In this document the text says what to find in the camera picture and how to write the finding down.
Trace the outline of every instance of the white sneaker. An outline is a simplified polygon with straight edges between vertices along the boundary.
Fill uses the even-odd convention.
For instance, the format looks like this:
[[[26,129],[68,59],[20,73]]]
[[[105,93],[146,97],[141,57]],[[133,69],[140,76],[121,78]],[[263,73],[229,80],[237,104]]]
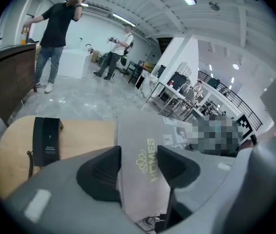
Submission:
[[[52,89],[54,88],[54,85],[52,83],[48,83],[47,87],[45,88],[45,93],[50,93],[52,91]]]

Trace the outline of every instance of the metal railing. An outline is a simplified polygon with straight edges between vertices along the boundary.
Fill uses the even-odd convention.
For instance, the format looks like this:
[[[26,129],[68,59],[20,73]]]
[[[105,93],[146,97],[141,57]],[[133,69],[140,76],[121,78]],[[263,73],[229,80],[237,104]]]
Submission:
[[[202,72],[198,72],[198,80],[202,80],[206,83],[209,82],[211,77]],[[232,102],[234,106],[241,112],[245,113],[250,121],[250,123],[253,125],[253,127],[258,130],[258,128],[262,125],[261,120],[258,118],[258,116],[254,113],[254,111],[251,110],[251,108],[241,99],[237,94],[235,94],[233,91],[231,91],[227,86],[225,86],[223,83],[219,83],[219,85],[216,88],[223,96],[227,97],[229,101]]]

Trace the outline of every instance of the black pad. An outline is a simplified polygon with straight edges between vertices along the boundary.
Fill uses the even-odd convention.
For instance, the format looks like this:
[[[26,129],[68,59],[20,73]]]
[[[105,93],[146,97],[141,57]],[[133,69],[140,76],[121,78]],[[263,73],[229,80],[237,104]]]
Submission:
[[[76,180],[92,198],[121,203],[119,191],[116,189],[120,167],[121,147],[115,146],[84,163],[77,171]]]
[[[164,146],[157,147],[158,167],[171,188],[188,186],[201,173],[200,166]]]

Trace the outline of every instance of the man in white shirt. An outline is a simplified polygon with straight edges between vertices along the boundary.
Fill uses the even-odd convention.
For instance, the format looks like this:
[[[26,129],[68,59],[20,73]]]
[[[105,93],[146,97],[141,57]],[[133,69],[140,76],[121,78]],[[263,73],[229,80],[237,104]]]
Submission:
[[[202,81],[199,80],[197,82],[197,85],[194,86],[193,90],[194,90],[195,99],[197,99],[202,94]]]
[[[116,45],[114,48],[108,53],[108,56],[105,58],[105,60],[102,63],[101,69],[98,72],[94,72],[96,76],[102,77],[102,74],[107,66],[110,66],[108,75],[104,77],[105,80],[109,80],[111,76],[114,73],[114,70],[116,68],[116,63],[120,59],[121,56],[124,55],[124,51],[127,47],[130,46],[130,44],[133,41],[133,35],[131,33],[132,26],[126,25],[124,28],[124,34],[121,39],[116,40],[110,40]]]

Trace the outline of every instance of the hermes logo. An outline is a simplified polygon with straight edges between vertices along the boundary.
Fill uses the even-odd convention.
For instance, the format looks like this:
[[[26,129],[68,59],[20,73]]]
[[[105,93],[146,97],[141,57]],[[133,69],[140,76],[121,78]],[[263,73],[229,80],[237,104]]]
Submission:
[[[158,179],[158,167],[154,139],[147,139],[147,152],[141,150],[138,157],[136,164],[139,166],[140,171],[143,174],[149,174],[151,182],[156,181]]]

